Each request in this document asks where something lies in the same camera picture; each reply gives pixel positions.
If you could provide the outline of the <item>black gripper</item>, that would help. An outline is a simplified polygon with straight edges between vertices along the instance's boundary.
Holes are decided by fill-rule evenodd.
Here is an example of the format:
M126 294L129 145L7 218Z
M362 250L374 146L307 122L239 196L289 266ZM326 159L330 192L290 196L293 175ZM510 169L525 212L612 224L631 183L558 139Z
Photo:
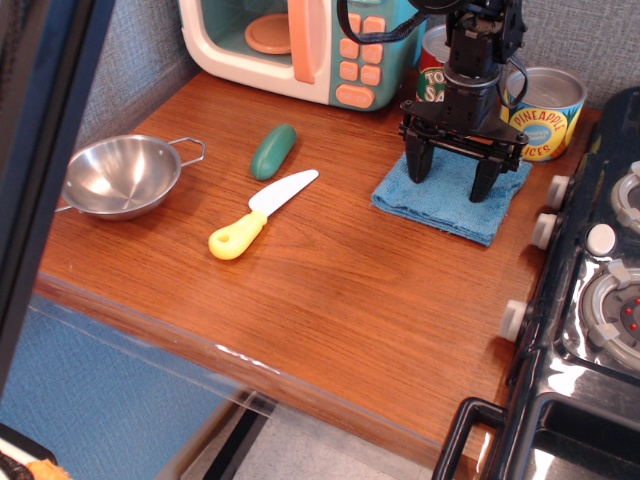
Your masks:
M421 183L429 174L436 148L478 161L470 201L485 200L501 173L520 166L526 136L505 123L497 66L486 76L468 77L446 65L444 101L407 100L401 104L399 133L405 141L409 178Z

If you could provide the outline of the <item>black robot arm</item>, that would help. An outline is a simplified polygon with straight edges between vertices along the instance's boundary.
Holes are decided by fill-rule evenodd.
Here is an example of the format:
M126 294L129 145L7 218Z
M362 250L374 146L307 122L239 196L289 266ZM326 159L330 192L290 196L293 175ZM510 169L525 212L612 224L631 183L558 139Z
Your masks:
M518 169L528 137L501 119L511 104L501 93L503 67L526 70L515 56L527 30L519 1L418 1L446 19L449 57L441 102L406 101L400 134L409 178L422 182L437 148L477 161L470 201L483 201L501 173Z

